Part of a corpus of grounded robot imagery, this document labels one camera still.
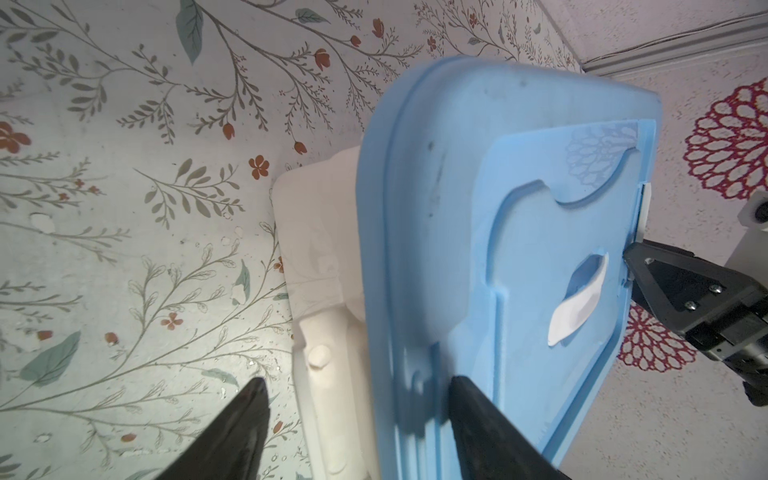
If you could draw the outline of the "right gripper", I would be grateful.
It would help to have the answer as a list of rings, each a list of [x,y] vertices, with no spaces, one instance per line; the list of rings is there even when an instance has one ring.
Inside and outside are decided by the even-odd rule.
[[[635,242],[623,258],[643,296],[641,304],[741,377],[750,403],[765,407],[767,193],[752,194],[737,218],[746,231],[725,267],[655,242]]]

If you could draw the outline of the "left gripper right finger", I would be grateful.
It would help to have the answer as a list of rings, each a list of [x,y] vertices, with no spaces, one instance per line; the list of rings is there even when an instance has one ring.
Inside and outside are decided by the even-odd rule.
[[[448,416],[464,479],[562,480],[547,461],[466,376],[448,388]]]

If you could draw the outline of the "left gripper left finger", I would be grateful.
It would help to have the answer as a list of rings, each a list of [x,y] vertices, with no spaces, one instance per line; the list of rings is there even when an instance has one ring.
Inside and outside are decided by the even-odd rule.
[[[254,377],[158,479],[257,478],[269,421],[267,383]]]

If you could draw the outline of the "blue plastic lid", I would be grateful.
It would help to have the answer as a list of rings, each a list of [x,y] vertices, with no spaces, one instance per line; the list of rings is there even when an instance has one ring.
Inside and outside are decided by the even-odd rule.
[[[604,78],[446,57],[364,135],[356,203],[385,479],[456,479],[465,376],[559,464],[617,356],[662,105]]]

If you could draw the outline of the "white plastic bin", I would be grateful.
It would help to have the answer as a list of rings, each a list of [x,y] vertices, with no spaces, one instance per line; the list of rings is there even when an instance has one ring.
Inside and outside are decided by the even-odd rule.
[[[360,149],[283,173],[272,203],[315,479],[378,479],[356,208]]]

